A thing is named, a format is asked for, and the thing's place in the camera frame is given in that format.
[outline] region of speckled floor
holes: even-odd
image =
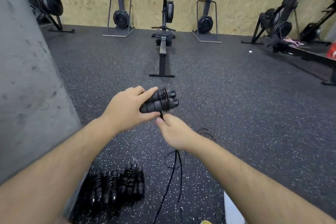
[[[239,36],[221,35],[222,44],[207,44],[186,32],[177,32],[168,48],[176,78],[150,78],[159,64],[152,31],[113,38],[103,37],[98,27],[75,29],[75,34],[45,32],[45,38],[83,124],[130,86],[175,89],[180,106],[174,115],[195,130],[212,130],[227,150],[336,217],[336,87],[322,86],[279,55],[240,44]],[[120,134],[97,157],[103,170],[124,169],[129,161],[145,170],[145,200],[124,208],[116,223],[153,221],[171,173],[163,157],[171,150],[150,122]],[[176,204],[177,172],[157,223],[179,222],[179,206],[183,223],[215,223],[217,182],[190,155],[183,171],[182,200]]]

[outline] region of hand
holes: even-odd
[[[145,91],[143,87],[128,88],[116,94],[99,118],[110,125],[112,134],[131,129],[141,122],[160,115],[159,112],[141,113],[140,106],[148,100],[157,87]]]
[[[165,114],[163,119],[156,119],[156,124],[160,128],[163,138],[170,147],[187,151],[195,132],[182,120],[171,114]]]

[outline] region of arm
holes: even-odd
[[[101,117],[2,184],[1,223],[53,223],[107,143],[119,132],[160,115],[139,111],[156,90],[145,92],[138,86],[116,94]]]
[[[250,167],[182,120],[166,114],[157,124],[167,143],[199,158],[249,224],[335,224],[330,216]]]

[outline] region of black foam handle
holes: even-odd
[[[179,100],[177,98],[170,98],[169,99],[169,109],[173,109],[179,106]],[[162,111],[161,101],[154,101],[149,103],[144,103],[140,107],[141,113],[148,113],[148,112],[161,112]]]
[[[169,98],[176,98],[176,92],[174,90],[167,90],[168,91],[168,95],[169,95]],[[160,96],[159,96],[159,91],[155,91],[155,93],[150,97],[150,99],[148,99],[146,101],[146,103],[149,103],[149,102],[155,102],[155,101],[158,101],[160,100]]]

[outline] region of gray wall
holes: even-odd
[[[81,124],[27,0],[0,0],[0,57],[2,184]]]

